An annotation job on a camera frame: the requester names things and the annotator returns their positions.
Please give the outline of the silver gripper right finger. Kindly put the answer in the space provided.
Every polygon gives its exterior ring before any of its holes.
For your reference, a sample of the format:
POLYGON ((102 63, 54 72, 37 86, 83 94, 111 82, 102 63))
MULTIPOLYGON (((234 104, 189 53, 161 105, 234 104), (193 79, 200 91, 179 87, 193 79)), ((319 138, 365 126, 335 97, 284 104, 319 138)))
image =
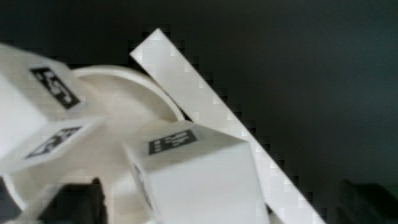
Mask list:
POLYGON ((339 185, 335 224, 398 224, 398 184, 339 185))

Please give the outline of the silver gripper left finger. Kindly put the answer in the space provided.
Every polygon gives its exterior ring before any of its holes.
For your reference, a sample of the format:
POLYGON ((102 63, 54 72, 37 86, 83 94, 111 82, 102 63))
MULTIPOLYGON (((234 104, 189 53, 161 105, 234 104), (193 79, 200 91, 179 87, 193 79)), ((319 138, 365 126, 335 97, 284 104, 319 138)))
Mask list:
POLYGON ((47 186, 22 209, 17 224, 108 224, 99 179, 47 186))

